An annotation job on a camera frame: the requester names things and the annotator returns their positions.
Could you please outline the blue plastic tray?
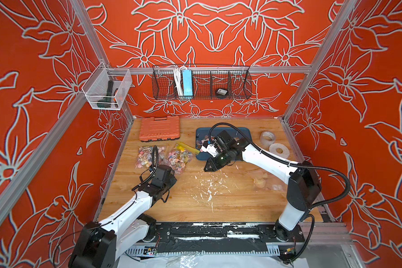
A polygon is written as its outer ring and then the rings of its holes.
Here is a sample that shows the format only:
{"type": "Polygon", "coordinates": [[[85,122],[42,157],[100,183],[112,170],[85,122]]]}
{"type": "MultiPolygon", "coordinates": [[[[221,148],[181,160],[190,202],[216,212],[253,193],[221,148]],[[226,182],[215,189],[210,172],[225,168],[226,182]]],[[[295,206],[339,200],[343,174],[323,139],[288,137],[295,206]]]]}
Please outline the blue plastic tray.
{"type": "MultiPolygon", "coordinates": [[[[195,132],[195,148],[200,151],[200,153],[196,156],[196,158],[200,161],[207,161],[212,156],[208,152],[202,151],[202,146],[205,142],[210,144],[210,140],[208,138],[209,131],[210,127],[201,127],[196,129],[195,132]]],[[[215,141],[216,136],[220,134],[222,131],[227,132],[236,141],[243,138],[241,133],[239,133],[238,131],[236,131],[231,127],[216,127],[212,131],[212,140],[215,141]]]]}

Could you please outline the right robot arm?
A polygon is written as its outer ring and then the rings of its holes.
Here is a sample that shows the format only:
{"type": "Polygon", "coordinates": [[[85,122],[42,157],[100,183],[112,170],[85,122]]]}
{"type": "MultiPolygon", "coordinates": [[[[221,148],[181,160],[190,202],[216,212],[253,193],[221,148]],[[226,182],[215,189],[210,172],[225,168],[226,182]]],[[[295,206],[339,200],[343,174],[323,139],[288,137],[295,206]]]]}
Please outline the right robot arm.
{"type": "Polygon", "coordinates": [[[245,135],[234,138],[227,131],[222,131],[214,138],[205,140],[201,152],[210,154],[205,172],[216,172],[235,161],[243,161],[270,173],[285,184],[287,205],[276,222],[284,231],[292,231],[305,219],[322,189],[312,165],[274,155],[245,135]]]}

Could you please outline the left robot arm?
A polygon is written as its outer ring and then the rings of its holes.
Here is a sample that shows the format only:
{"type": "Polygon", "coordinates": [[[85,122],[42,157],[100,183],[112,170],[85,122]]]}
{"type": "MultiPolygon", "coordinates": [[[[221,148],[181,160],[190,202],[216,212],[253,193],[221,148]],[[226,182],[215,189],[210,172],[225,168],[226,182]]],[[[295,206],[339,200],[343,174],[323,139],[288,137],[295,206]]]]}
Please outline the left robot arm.
{"type": "Polygon", "coordinates": [[[100,222],[87,223],[68,262],[70,268],[112,268],[136,242],[155,237],[156,220],[145,214],[157,201],[167,202],[176,184],[167,165],[151,166],[150,175],[132,188],[134,196],[100,222]]]}

